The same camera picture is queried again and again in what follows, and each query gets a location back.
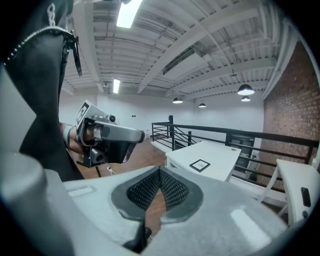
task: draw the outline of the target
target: white ceiling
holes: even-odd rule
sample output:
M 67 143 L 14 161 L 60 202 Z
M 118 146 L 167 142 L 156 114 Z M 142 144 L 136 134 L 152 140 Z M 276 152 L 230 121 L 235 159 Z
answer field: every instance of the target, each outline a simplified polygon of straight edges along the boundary
M 281 13 L 257 0 L 143 0 L 130 29 L 116 26 L 119 1 L 79 3 L 68 29 L 79 36 L 83 76 L 69 56 L 64 91 L 95 88 L 120 94 L 186 99 L 234 93 L 243 83 L 264 90 L 273 76 L 283 41 Z M 180 79 L 162 69 L 196 48 L 208 66 Z M 237 76 L 230 76 L 232 70 Z

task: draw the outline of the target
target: black railing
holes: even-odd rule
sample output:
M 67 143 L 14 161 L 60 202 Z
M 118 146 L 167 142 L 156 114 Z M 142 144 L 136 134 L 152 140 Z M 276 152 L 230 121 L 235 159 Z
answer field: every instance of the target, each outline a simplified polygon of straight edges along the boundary
M 185 133 L 181 129 L 186 129 L 186 130 L 188 130 L 188 132 Z M 219 139 L 207 138 L 207 137 L 203 137 L 203 136 L 192 135 L 191 130 L 207 131 L 207 132 L 225 134 L 225 140 L 219 140 Z M 308 150 L 307 150 L 307 154 L 305 156 L 301 156 L 301 155 L 273 151 L 273 150 L 268 150 L 268 149 L 253 147 L 253 146 L 249 146 L 249 145 L 244 145 L 241 143 L 232 142 L 232 139 L 236 138 L 237 136 L 254 138 L 254 139 L 264 139 L 264 140 L 277 141 L 277 142 L 283 142 L 283 143 L 290 143 L 290 144 L 295 144 L 295 145 L 302 145 L 302 146 L 308 147 Z M 170 148 L 172 151 L 177 150 L 177 149 L 181 149 L 183 147 L 187 147 L 190 145 L 194 145 L 197 142 L 193 138 L 216 142 L 216 143 L 221 143 L 226 146 L 240 148 L 241 150 L 242 149 L 249 149 L 249 150 L 251 150 L 251 152 L 252 152 L 252 150 L 255 150 L 255 151 L 265 152 L 265 153 L 274 154 L 274 155 L 278 155 L 278 156 L 299 159 L 299 160 L 303 160 L 305 164 L 308 164 L 310 162 L 313 149 L 319 147 L 319 141 L 291 137 L 291 136 L 285 136 L 285 135 L 279 135 L 279 134 L 236 130 L 236 129 L 227 129 L 227 128 L 218 128 L 218 127 L 208 127 L 208 126 L 173 124 L 173 116 L 169 117 L 169 122 L 154 122 L 154 123 L 152 123 L 152 140 L 157 141 L 158 143 Z M 254 158 L 245 157 L 242 155 L 240 155 L 238 159 L 246 160 L 248 163 L 255 162 L 260 165 L 266 165 L 266 166 L 270 166 L 273 168 L 275 168 L 277 166 L 274 163 L 265 162 L 265 161 L 257 160 Z M 252 174 L 260 175 L 260 176 L 263 176 L 263 177 L 266 177 L 269 179 L 271 178 L 270 174 L 259 172 L 256 169 L 250 170 L 244 166 L 240 166 L 237 164 L 235 167 L 237 167 L 237 169 L 243 170 L 244 172 L 250 172 Z M 239 178 L 241 180 L 245 180 L 247 182 L 262 186 L 262 187 L 266 187 L 265 184 L 255 182 L 253 180 L 246 179 L 246 178 L 240 177 L 235 174 L 232 174 L 232 176 Z M 278 189 L 275 187 L 273 187 L 272 189 L 275 191 L 284 192 L 284 190 Z

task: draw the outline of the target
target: white table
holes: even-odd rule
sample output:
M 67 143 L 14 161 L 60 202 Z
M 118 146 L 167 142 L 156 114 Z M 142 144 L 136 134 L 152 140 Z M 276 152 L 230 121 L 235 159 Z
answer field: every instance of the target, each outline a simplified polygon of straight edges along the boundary
M 281 210 L 279 215 L 287 209 L 288 224 L 292 225 L 304 218 L 303 211 L 306 211 L 309 216 L 314 209 L 320 193 L 320 174 L 314 167 L 308 164 L 281 159 L 277 159 L 276 163 L 277 167 L 269 184 L 258 201 L 261 203 L 264 200 L 277 177 L 281 175 L 286 195 L 286 206 Z M 307 188 L 309 190 L 310 207 L 304 206 L 301 188 Z
M 220 181 L 229 181 L 241 149 L 222 144 L 202 141 L 197 144 L 166 153 L 167 166 L 207 176 Z M 210 166 L 198 172 L 189 165 L 204 160 Z

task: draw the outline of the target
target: white wall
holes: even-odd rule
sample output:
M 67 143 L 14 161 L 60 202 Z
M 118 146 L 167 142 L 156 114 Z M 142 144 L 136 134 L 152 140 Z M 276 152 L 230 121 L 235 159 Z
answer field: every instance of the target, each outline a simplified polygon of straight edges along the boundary
M 149 134 L 151 123 L 167 122 L 169 115 L 173 115 L 174 123 L 181 125 L 190 125 L 194 117 L 192 102 L 173 104 L 170 98 L 142 95 L 109 94 L 107 104 L 98 100 L 98 107 L 119 118 L 120 125 L 149 130 Z
M 152 134 L 151 123 L 173 121 L 179 125 L 220 127 L 252 132 L 262 132 L 264 127 L 264 103 L 262 93 L 251 95 L 250 102 L 241 102 L 236 93 L 203 98 L 206 108 L 199 108 L 201 102 L 173 104 L 170 98 L 129 94 L 98 94 L 69 96 L 60 99 L 59 118 L 63 123 L 75 125 L 75 115 L 85 100 L 89 100 L 107 114 L 113 114 L 122 126 L 136 128 Z M 192 131 L 193 135 L 224 141 L 223 133 Z M 254 146 L 259 148 L 260 139 Z
M 59 120 L 60 123 L 66 123 L 75 126 L 75 116 L 80 107 L 85 102 L 90 101 L 92 104 L 97 105 L 96 95 L 74 95 L 68 97 L 61 97 L 59 103 Z
M 223 94 L 203 98 L 206 107 L 197 107 L 193 125 L 219 127 L 251 132 L 262 132 L 264 129 L 264 102 L 262 92 L 256 91 L 249 96 L 250 102 L 242 102 L 241 96 L 236 93 Z M 209 131 L 195 131 L 194 135 L 224 141 L 223 133 Z M 256 139 L 254 146 L 259 148 L 261 139 Z

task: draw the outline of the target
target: brick wall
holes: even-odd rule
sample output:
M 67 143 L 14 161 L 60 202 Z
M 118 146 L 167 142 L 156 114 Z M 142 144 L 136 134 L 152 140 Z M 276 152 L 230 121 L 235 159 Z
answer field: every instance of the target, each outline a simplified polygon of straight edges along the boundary
M 263 132 L 320 140 L 320 89 L 313 65 L 300 42 L 281 79 L 264 100 Z M 308 152 L 306 146 L 265 139 L 261 148 L 298 156 L 306 156 Z M 312 157 L 316 156 L 316 152 L 315 148 Z M 274 164 L 277 158 L 303 163 L 303 160 L 264 152 L 260 152 L 259 157 Z M 272 175 L 274 169 L 260 164 L 258 171 Z M 269 179 L 258 175 L 257 181 L 267 184 Z M 283 185 L 277 181 L 276 187 L 283 188 Z

